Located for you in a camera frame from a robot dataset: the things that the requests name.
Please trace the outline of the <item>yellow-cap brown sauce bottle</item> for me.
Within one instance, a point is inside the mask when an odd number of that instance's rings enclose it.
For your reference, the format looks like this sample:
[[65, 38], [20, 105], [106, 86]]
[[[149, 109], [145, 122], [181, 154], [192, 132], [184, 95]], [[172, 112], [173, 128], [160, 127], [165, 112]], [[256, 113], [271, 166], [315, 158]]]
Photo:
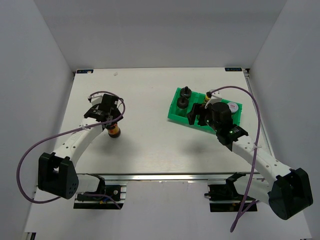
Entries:
[[211, 94], [211, 92], [208, 91], [208, 92], [205, 94], [205, 97], [204, 97], [203, 102], [206, 104], [206, 103], [211, 99], [211, 97], [212, 97], [212, 94]]

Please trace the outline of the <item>glass shaker black knob lid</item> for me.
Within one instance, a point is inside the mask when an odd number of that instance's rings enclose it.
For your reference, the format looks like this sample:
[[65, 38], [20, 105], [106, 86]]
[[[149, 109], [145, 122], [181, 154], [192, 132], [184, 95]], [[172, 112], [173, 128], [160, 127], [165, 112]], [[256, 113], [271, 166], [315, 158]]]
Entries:
[[190, 88], [188, 86], [185, 86], [180, 89], [179, 95], [180, 95], [180, 97], [184, 97], [184, 98], [189, 99], [192, 95], [192, 91], [190, 90]]

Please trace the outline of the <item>red-lid sauce jar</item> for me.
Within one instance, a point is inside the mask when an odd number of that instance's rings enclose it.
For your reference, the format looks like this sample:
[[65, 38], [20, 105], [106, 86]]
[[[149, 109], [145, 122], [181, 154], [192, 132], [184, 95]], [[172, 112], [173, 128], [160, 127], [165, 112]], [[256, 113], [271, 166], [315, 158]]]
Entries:
[[111, 138], [118, 138], [121, 135], [121, 129], [119, 128], [117, 123], [108, 126], [107, 128], [108, 135]]

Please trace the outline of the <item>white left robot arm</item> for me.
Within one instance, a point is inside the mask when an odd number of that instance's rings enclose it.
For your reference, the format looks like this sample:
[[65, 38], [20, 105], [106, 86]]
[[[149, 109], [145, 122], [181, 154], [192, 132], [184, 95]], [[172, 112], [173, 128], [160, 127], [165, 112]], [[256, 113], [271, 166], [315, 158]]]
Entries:
[[111, 138], [121, 134], [118, 121], [123, 114], [121, 100], [111, 93], [93, 93], [88, 97], [90, 109], [84, 114], [79, 129], [52, 153], [43, 153], [38, 160], [38, 188], [55, 196], [70, 199], [76, 194], [90, 195], [99, 200], [105, 196], [103, 178], [95, 174], [77, 174], [76, 165], [82, 154], [103, 131]]

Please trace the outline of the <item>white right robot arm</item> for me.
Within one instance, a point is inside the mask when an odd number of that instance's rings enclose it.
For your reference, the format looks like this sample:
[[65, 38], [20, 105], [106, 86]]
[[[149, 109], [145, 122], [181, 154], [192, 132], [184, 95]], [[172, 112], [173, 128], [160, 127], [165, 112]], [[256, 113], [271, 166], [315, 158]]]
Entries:
[[215, 131], [218, 141], [242, 157], [264, 180], [252, 179], [246, 191], [249, 175], [234, 173], [219, 190], [206, 194], [211, 200], [236, 200], [247, 195], [270, 206], [282, 220], [288, 220], [313, 204], [309, 176], [302, 168], [293, 169], [254, 144], [248, 132], [233, 123], [229, 106], [224, 102], [195, 103], [187, 114], [190, 125], [207, 125]]

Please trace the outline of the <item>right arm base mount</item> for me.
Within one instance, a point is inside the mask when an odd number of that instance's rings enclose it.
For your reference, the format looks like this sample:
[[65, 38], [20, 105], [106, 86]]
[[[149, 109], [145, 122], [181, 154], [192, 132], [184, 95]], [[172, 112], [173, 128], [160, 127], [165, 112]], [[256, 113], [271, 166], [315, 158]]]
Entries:
[[204, 197], [209, 200], [211, 213], [236, 213], [240, 209], [243, 193], [238, 193], [235, 181], [249, 174], [236, 172], [234, 174], [211, 174], [207, 180], [208, 192]]

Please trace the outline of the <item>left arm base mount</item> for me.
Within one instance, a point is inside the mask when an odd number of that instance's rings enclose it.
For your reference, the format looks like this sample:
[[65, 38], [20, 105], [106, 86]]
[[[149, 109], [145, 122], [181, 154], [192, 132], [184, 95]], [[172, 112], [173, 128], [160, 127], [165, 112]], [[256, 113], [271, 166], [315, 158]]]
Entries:
[[121, 210], [126, 184], [106, 180], [101, 175], [79, 174], [73, 208], [77, 210]]

